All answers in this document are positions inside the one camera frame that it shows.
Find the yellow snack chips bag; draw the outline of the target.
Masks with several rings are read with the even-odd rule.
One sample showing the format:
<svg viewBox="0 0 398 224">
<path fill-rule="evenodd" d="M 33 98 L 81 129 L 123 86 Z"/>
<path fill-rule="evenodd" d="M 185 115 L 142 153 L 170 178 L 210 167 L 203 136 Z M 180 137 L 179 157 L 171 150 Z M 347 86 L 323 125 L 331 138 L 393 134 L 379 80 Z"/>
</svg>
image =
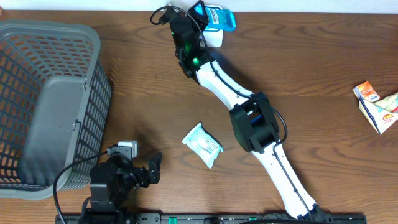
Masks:
<svg viewBox="0 0 398 224">
<path fill-rule="evenodd" d="M 397 93 L 373 103 L 360 98 L 359 109 L 381 135 L 397 121 Z"/>
</svg>

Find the teal mouthwash bottle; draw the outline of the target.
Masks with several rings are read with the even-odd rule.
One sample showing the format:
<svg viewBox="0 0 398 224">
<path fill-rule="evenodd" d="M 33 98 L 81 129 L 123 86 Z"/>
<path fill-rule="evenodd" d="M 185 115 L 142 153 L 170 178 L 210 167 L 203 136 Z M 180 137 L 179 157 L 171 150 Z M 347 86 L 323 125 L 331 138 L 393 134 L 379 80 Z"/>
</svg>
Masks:
<svg viewBox="0 0 398 224">
<path fill-rule="evenodd" d="M 204 31 L 218 32 L 224 30 L 233 32 L 236 28 L 236 19 L 232 11 L 216 6 L 205 6 L 206 15 L 208 16 L 208 25 Z"/>
</svg>

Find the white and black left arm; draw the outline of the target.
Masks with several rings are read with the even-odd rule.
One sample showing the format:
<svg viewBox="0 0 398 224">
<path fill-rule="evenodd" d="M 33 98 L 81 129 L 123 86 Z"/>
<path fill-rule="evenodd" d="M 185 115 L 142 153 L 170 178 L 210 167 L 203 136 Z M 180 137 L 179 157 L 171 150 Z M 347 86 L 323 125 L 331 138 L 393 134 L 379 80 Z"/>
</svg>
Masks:
<svg viewBox="0 0 398 224">
<path fill-rule="evenodd" d="M 132 158 L 115 153 L 90 170 L 90 204 L 80 223 L 135 223 L 134 215 L 123 207 L 133 190 L 158 184 L 162 154 L 147 161 L 147 167 L 134 167 Z"/>
</svg>

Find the light blue candy packet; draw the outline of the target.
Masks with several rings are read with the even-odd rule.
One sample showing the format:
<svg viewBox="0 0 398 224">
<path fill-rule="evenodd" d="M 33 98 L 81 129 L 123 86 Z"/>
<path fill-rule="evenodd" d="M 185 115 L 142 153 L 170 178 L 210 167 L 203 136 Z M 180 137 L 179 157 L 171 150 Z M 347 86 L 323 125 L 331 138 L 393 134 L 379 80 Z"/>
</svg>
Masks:
<svg viewBox="0 0 398 224">
<path fill-rule="evenodd" d="M 200 156 L 209 169 L 213 167 L 219 153 L 223 152 L 222 145 L 206 132 L 201 123 L 198 123 L 188 132 L 182 139 L 182 143 L 186 144 L 195 154 Z"/>
</svg>

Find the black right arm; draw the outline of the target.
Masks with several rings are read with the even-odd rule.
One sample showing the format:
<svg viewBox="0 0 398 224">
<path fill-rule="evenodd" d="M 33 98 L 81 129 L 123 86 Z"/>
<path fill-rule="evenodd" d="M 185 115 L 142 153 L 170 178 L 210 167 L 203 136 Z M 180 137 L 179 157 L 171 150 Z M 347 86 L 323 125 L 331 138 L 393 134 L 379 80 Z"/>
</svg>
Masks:
<svg viewBox="0 0 398 224">
<path fill-rule="evenodd" d="M 228 76 L 211 56 L 204 30 L 210 23 L 203 1 L 185 11 L 164 6 L 159 24 L 169 24 L 175 56 L 183 73 L 210 90 L 228 108 L 239 145 L 253 154 L 276 186 L 286 212 L 302 222 L 326 222 L 327 217 L 307 193 L 285 156 L 279 129 L 287 125 L 262 93 L 253 93 Z"/>
</svg>

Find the orange small box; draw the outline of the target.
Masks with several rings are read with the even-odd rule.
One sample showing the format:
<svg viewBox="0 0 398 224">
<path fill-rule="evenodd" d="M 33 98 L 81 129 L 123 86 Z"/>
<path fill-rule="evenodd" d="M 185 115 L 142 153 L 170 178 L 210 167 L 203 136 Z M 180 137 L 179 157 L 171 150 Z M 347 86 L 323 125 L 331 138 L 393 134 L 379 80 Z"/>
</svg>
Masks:
<svg viewBox="0 0 398 224">
<path fill-rule="evenodd" d="M 371 103 L 380 100 L 380 96 L 373 89 L 368 81 L 365 81 L 353 88 L 353 92 L 358 99 L 370 101 Z"/>
</svg>

